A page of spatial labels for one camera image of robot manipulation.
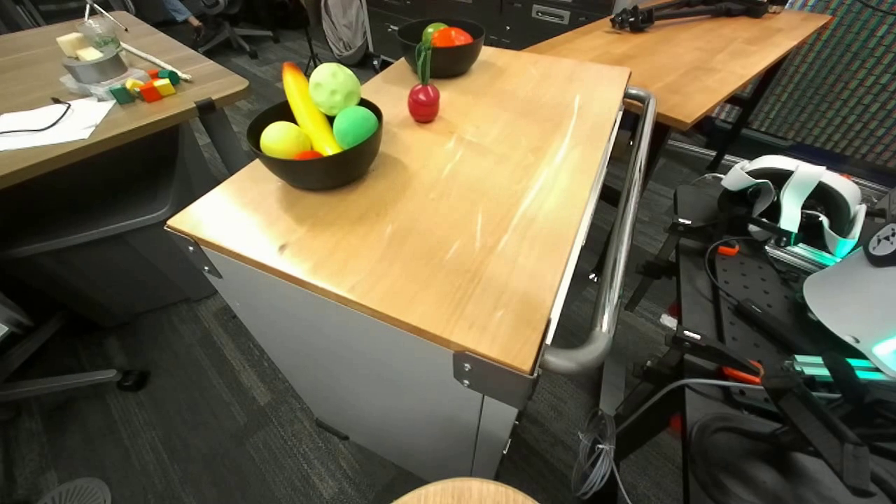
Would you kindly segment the light green round fruit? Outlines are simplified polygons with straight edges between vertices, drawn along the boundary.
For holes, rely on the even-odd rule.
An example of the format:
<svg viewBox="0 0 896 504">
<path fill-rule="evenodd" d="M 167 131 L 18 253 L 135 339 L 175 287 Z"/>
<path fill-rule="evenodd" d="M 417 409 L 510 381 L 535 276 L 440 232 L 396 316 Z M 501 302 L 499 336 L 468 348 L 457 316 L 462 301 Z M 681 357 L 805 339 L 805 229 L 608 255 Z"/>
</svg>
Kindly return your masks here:
<svg viewBox="0 0 896 504">
<path fill-rule="evenodd" d="M 338 63 L 322 63 L 308 82 L 310 99 L 319 113 L 338 116 L 361 102 L 361 82 Z"/>
</svg>

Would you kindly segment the red radish with green stem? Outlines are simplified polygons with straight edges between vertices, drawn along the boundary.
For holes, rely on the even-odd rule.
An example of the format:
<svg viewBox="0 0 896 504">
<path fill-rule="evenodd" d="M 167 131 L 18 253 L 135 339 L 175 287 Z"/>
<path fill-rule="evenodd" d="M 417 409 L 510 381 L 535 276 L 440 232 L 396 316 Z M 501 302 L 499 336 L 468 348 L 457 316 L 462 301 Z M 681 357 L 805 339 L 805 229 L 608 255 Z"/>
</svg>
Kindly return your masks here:
<svg viewBox="0 0 896 504">
<path fill-rule="evenodd" d="M 413 47 L 413 80 L 406 106 L 413 123 L 433 123 L 440 116 L 440 91 L 431 82 L 431 46 L 424 40 Z"/>
</svg>

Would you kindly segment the yellow banana orange tip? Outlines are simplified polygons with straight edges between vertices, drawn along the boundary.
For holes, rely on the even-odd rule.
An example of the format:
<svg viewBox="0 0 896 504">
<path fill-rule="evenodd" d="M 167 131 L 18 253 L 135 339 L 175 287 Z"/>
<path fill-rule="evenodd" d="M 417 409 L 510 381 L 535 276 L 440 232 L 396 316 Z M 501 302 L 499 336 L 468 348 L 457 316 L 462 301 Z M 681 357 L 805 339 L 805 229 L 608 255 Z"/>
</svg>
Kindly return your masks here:
<svg viewBox="0 0 896 504">
<path fill-rule="evenodd" d="M 310 147 L 325 157 L 338 155 L 340 147 L 336 143 L 328 117 L 317 110 L 305 73 L 293 63 L 282 63 L 279 82 L 287 110 L 293 122 L 305 129 Z"/>
</svg>

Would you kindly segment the green lime ball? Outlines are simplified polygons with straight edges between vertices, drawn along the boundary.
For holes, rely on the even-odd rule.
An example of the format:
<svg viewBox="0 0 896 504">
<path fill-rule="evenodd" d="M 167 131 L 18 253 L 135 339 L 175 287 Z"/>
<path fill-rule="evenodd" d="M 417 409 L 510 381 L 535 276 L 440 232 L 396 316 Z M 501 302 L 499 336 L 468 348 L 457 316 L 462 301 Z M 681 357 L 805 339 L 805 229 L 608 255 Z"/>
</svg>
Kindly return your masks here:
<svg viewBox="0 0 896 504">
<path fill-rule="evenodd" d="M 378 131 L 378 117 L 366 106 L 347 106 L 333 117 L 333 138 L 340 148 L 352 148 Z"/>
</svg>

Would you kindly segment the white paper sheets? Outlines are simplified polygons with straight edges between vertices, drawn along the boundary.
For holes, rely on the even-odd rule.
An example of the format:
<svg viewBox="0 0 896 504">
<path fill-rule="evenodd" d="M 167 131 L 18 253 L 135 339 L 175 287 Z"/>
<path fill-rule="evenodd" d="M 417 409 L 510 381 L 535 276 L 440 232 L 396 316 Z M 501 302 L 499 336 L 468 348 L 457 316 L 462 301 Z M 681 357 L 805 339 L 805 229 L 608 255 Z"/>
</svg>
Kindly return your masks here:
<svg viewBox="0 0 896 504">
<path fill-rule="evenodd" d="M 112 102 L 74 99 L 0 116 L 0 151 L 87 140 L 114 110 Z"/>
</svg>

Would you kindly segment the large wooden office desk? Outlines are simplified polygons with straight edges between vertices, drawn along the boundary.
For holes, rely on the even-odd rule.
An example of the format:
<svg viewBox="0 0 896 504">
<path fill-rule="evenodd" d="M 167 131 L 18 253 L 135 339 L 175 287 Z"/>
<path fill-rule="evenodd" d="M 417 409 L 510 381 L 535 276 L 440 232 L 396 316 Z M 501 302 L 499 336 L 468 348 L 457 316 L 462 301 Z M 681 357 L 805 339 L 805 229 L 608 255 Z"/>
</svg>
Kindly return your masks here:
<svg viewBox="0 0 896 504">
<path fill-rule="evenodd" d="M 167 35 L 150 29 L 135 15 L 114 11 L 114 21 L 126 29 L 126 46 L 149 56 L 160 56 L 164 66 L 182 70 L 188 75 L 188 84 L 182 84 L 170 99 L 154 103 L 74 99 L 62 84 L 62 59 L 56 46 L 56 38 L 79 29 L 74 21 L 3 35 L 0 113 L 28 113 L 72 103 L 72 110 L 67 113 L 67 123 L 90 122 L 91 136 L 67 143 L 39 143 L 18 151 L 3 151 L 0 189 L 45 178 L 49 171 L 90 159 L 109 148 L 119 148 L 192 117 L 212 122 L 209 138 L 219 155 L 235 168 L 242 165 L 241 140 L 231 136 L 223 106 L 242 99 L 249 82 L 195 53 L 192 47 L 170 40 Z"/>
</svg>

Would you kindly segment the coloured toy blocks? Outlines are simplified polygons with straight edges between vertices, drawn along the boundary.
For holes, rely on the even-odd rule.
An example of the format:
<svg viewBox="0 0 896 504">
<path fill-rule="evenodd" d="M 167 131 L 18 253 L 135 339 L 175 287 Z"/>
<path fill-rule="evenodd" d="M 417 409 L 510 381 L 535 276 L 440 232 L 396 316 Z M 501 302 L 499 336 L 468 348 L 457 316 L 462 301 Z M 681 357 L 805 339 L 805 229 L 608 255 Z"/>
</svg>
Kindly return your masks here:
<svg viewBox="0 0 896 504">
<path fill-rule="evenodd" d="M 167 70 L 167 68 L 156 68 L 149 70 L 144 75 L 129 75 L 116 84 L 109 87 L 109 99 L 114 103 L 156 103 L 161 99 L 170 99 L 182 84 L 182 75 Z"/>
</svg>

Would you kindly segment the white tool cart cabinet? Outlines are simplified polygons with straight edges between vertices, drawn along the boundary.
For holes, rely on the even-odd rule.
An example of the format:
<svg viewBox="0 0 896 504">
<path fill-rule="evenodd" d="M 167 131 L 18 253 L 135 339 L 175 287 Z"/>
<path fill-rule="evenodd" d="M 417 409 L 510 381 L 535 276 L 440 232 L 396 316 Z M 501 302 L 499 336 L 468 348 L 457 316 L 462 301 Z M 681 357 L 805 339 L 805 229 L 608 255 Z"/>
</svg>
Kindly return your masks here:
<svg viewBox="0 0 896 504">
<path fill-rule="evenodd" d="M 419 479 L 499 472 L 531 392 L 528 375 L 424 341 L 195 242 L 185 249 L 319 427 Z"/>
</svg>

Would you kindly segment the black bowl near table edge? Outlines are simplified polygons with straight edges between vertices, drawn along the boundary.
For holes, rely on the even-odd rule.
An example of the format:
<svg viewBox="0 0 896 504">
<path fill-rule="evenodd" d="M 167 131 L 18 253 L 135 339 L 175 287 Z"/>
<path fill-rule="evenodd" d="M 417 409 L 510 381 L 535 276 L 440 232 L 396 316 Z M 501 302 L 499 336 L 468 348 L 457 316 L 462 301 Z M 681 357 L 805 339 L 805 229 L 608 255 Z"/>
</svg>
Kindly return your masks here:
<svg viewBox="0 0 896 504">
<path fill-rule="evenodd" d="M 465 75 L 473 63 L 479 59 L 479 50 L 485 46 L 485 29 L 468 21 L 447 21 L 447 17 L 437 17 L 437 21 L 410 21 L 406 26 L 396 29 L 396 42 L 401 42 L 401 53 L 408 66 L 413 66 L 413 47 L 419 42 L 419 35 L 429 24 L 445 24 L 445 26 L 457 26 L 465 29 L 473 38 L 473 46 L 462 46 L 462 47 L 431 47 L 431 75 L 433 80 L 457 80 Z"/>
</svg>

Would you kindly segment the black bowl far side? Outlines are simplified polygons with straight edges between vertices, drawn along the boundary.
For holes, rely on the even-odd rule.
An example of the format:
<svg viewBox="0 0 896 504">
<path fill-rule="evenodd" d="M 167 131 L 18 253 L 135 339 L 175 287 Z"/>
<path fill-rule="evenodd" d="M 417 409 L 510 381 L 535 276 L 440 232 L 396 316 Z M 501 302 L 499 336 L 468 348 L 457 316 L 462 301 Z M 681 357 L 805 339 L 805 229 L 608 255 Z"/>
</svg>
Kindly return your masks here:
<svg viewBox="0 0 896 504">
<path fill-rule="evenodd" d="M 263 129 L 273 122 L 290 117 L 284 102 L 266 106 L 249 122 L 245 143 L 254 148 L 256 159 L 284 186 L 301 192 L 336 192 L 364 179 L 380 148 L 384 113 L 366 99 L 361 99 L 361 106 L 374 117 L 374 129 L 366 136 L 364 143 L 333 157 L 277 159 L 261 151 Z"/>
</svg>

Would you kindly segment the round wooden stool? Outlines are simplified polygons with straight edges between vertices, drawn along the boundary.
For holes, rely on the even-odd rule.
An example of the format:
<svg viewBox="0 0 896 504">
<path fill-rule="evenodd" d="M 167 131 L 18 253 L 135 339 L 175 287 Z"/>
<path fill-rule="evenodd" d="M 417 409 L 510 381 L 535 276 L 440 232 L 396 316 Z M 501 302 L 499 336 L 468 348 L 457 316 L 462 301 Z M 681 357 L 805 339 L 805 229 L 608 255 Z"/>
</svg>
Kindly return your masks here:
<svg viewBox="0 0 896 504">
<path fill-rule="evenodd" d="M 492 479 L 440 479 L 396 495 L 391 504 L 538 504 L 524 490 Z"/>
</svg>

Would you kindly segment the white VR headset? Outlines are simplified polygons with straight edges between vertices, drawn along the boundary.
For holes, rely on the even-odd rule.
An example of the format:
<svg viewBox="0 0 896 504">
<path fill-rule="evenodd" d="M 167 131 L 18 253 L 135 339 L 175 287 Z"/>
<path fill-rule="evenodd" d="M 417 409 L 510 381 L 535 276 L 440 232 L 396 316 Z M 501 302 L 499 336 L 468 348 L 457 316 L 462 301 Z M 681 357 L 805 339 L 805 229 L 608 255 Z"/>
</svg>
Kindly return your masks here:
<svg viewBox="0 0 896 504">
<path fill-rule="evenodd" d="M 748 199 L 748 229 L 774 262 L 829 269 L 858 245 L 861 192 L 825 165 L 760 155 L 735 162 L 718 186 Z"/>
</svg>

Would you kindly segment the yellow fruit in far bowl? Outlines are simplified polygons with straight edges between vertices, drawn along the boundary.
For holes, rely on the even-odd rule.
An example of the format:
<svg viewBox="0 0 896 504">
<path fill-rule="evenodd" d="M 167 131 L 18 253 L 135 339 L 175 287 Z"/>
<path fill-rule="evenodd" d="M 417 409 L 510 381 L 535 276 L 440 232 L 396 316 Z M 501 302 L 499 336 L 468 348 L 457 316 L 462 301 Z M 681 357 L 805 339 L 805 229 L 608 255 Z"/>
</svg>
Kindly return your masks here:
<svg viewBox="0 0 896 504">
<path fill-rule="evenodd" d="M 266 157 L 297 159 L 308 148 L 308 136 L 290 122 L 273 122 L 261 131 L 261 151 Z"/>
</svg>

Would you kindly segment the clear plastic cup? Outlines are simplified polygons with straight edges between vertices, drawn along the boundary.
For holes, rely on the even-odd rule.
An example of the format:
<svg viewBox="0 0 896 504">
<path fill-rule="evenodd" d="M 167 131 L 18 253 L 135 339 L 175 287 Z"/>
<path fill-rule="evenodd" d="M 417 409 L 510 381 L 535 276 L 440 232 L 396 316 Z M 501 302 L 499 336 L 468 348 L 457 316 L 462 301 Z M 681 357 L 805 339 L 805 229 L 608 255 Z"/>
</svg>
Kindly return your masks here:
<svg viewBox="0 0 896 504">
<path fill-rule="evenodd" d="M 79 84 L 101 84 L 126 73 L 119 29 L 107 17 L 87 17 L 74 31 L 56 40 L 62 68 Z"/>
</svg>

